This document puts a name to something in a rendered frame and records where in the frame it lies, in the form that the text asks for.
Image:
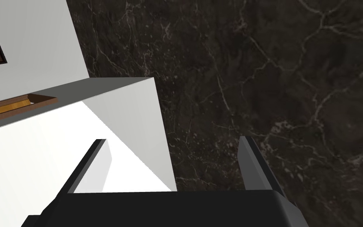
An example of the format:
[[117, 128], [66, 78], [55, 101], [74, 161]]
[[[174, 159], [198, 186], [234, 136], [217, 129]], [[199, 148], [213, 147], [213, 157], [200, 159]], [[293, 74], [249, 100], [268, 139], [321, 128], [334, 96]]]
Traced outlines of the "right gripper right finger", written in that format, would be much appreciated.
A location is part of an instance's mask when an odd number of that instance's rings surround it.
[[274, 190], [286, 196], [251, 136], [240, 136], [237, 159], [246, 190]]

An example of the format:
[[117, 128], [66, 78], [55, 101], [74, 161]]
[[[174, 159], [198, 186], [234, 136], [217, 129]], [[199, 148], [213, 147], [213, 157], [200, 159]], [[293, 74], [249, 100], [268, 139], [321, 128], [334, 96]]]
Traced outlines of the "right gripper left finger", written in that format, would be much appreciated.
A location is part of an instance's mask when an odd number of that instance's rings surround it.
[[61, 194], [101, 193], [112, 163], [106, 139], [96, 139], [71, 173]]

